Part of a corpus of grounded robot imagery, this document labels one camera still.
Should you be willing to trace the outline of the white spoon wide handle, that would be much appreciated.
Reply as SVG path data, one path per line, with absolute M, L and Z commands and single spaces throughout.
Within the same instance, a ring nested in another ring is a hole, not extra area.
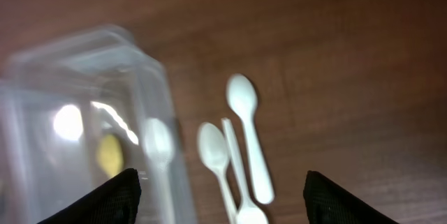
M 226 86 L 226 99 L 242 122 L 254 196 L 259 203 L 270 204 L 275 194 L 254 121 L 258 108 L 254 85 L 243 74 L 233 74 Z

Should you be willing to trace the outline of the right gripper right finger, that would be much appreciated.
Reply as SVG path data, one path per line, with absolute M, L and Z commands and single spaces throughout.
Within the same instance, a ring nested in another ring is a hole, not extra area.
M 310 224 L 397 224 L 317 171 L 307 172 L 303 198 Z

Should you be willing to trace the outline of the white spoon thin handle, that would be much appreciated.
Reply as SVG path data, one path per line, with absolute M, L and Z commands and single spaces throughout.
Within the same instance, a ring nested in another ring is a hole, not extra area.
M 161 213 L 165 223 L 175 223 L 175 210 L 170 187 L 170 164 L 175 157 L 175 145 L 169 128 L 162 120 L 146 118 L 142 147 L 152 167 L 158 172 Z

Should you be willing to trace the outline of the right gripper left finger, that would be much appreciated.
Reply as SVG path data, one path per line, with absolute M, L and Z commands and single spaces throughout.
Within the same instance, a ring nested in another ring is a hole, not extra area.
M 138 171 L 128 168 L 39 224 L 134 224 L 141 193 Z

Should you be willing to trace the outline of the white spoon bowl down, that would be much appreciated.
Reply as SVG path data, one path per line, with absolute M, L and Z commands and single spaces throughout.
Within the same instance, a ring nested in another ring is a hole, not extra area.
M 235 136 L 233 125 L 228 118 L 221 120 L 223 131 L 228 142 L 231 162 L 235 178 L 240 192 L 240 205 L 236 213 L 237 224 L 268 224 L 268 218 L 265 213 L 252 201 L 245 177 L 242 157 L 240 155 L 239 145 Z

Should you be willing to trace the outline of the yellow plastic spoon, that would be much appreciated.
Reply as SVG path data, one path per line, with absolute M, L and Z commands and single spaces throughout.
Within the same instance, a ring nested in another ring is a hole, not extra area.
M 108 134 L 100 140 L 96 150 L 96 162 L 109 179 L 123 170 L 124 155 L 118 137 Z

